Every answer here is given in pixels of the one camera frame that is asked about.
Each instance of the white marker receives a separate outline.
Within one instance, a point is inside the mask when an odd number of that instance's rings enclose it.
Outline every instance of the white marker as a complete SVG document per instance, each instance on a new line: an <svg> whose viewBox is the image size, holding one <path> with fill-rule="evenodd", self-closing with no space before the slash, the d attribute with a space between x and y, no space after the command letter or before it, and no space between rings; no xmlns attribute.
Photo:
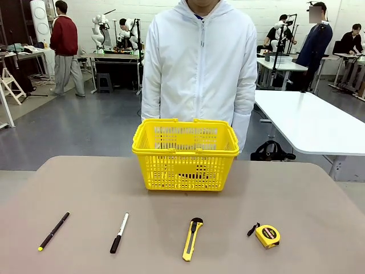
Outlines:
<svg viewBox="0 0 365 274"><path fill-rule="evenodd" d="M119 231L118 235L115 237L114 242L112 244L112 248L110 249L110 253L112 253L112 254L114 254L116 252L117 248L118 248L118 245L119 245L121 236L123 234L125 224L127 223L128 217L129 217L129 213L127 212L124 215L124 219L123 219L123 222L121 224L120 231Z"/></svg>

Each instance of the black pen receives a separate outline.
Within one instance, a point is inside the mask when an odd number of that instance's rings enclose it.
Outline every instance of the black pen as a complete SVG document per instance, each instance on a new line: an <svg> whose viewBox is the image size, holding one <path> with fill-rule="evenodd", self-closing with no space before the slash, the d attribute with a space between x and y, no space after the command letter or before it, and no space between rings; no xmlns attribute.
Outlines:
<svg viewBox="0 0 365 274"><path fill-rule="evenodd" d="M66 212L66 214L62 217L61 221L56 225L56 227L51 231L51 233L46 237L46 239L43 241L43 243L38 247L39 251L42 251L48 242L52 239L52 237L55 235L57 230L61 227L61 225L66 221L67 217L70 215L69 212Z"/></svg>

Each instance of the shopping basket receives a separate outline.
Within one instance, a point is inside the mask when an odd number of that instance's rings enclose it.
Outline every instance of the shopping basket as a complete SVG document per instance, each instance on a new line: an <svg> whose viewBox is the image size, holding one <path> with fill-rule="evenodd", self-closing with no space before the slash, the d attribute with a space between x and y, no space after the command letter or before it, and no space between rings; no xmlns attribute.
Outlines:
<svg viewBox="0 0 365 274"><path fill-rule="evenodd" d="M198 119L144 120L132 146L148 190L221 191L239 150L227 122Z"/></svg>

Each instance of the stool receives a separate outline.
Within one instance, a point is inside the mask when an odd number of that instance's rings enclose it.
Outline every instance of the stool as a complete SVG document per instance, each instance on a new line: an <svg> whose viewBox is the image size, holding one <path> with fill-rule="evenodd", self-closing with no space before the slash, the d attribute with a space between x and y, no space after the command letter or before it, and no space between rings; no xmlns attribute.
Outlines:
<svg viewBox="0 0 365 274"><path fill-rule="evenodd" d="M106 80L107 82L106 86L101 85L102 79ZM98 73L98 92L101 91L108 91L109 93L112 93L114 91L109 73Z"/></svg>

